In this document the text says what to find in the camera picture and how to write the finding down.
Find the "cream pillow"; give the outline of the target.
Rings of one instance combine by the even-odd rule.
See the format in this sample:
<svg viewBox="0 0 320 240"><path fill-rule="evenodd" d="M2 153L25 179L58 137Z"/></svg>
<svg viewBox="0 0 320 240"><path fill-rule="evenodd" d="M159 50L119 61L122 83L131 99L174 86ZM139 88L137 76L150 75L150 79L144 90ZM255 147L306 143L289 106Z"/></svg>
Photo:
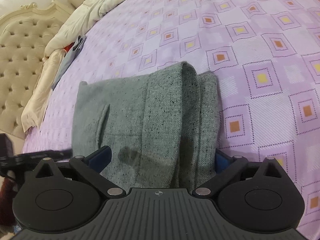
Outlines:
<svg viewBox="0 0 320 240"><path fill-rule="evenodd" d="M58 49L52 52L50 57L44 61L40 78L21 115L24 132L31 127L41 127L48 100L52 93L51 86L65 55L66 51L64 49Z"/></svg>

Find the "beige tufted headboard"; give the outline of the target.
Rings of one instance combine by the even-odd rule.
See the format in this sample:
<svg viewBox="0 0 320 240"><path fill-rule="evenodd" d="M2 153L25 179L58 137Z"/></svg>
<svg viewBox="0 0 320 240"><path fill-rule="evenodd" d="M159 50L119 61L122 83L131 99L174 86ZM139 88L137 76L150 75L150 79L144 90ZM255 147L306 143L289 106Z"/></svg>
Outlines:
<svg viewBox="0 0 320 240"><path fill-rule="evenodd" d="M40 77L44 49L73 9L52 0L45 9L35 2L1 16L1 132L25 138L21 115Z"/></svg>

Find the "red cloth item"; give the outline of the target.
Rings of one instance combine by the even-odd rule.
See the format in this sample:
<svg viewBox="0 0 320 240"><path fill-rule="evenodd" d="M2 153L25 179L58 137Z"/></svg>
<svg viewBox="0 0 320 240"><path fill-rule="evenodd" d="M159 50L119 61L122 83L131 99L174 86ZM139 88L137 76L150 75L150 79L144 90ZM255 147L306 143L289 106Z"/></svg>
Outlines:
<svg viewBox="0 0 320 240"><path fill-rule="evenodd" d="M69 44L68 46L66 46L66 47L64 48L64 50L65 50L66 52L69 52L69 51L71 50L71 48L73 47L73 45L74 45L74 42L71 43L71 44Z"/></svg>

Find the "purple checkered bed sheet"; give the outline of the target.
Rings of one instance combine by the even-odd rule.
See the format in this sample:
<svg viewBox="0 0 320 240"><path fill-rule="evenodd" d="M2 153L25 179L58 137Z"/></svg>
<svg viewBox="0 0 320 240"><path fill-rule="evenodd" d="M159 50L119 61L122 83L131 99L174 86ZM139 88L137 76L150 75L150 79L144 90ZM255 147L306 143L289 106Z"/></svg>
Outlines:
<svg viewBox="0 0 320 240"><path fill-rule="evenodd" d="M319 239L319 0L125 0L85 36L23 152L70 146L81 81L187 61L218 78L218 147L275 157L305 201L298 230Z"/></svg>

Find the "folded grey-blue garment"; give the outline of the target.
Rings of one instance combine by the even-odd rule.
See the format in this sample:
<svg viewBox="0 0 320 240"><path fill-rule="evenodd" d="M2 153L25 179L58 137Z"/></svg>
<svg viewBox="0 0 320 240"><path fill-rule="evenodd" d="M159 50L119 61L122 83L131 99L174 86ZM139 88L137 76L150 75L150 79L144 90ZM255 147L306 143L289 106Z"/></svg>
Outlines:
<svg viewBox="0 0 320 240"><path fill-rule="evenodd" d="M67 69L70 67L72 62L77 58L77 56L80 54L80 52L83 49L84 43L86 41L86 36L78 36L75 43L72 45L71 49L67 52L63 60L61 61L61 64L59 66L59 69L57 71L57 75L53 81L53 84L51 86L51 89L54 90L59 81L61 80L62 76L65 74Z"/></svg>

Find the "cream duvet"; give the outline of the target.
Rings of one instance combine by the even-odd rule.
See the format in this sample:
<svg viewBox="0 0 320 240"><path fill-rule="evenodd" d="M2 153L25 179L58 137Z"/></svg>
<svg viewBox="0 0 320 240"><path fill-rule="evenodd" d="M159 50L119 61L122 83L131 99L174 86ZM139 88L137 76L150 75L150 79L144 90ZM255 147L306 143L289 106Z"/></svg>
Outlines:
<svg viewBox="0 0 320 240"><path fill-rule="evenodd" d="M44 50L45 57L70 45L78 36L85 35L96 22L123 1L125 0L85 0L49 41Z"/></svg>

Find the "grey knit pants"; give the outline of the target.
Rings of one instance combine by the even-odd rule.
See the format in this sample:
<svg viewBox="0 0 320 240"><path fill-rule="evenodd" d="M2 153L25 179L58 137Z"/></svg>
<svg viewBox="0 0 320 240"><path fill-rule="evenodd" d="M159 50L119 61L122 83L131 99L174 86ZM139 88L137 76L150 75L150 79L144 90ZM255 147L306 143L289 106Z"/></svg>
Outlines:
<svg viewBox="0 0 320 240"><path fill-rule="evenodd" d="M219 131L217 78L180 62L154 73L81 82L72 149L112 151L103 177L132 187L192 191L215 175Z"/></svg>

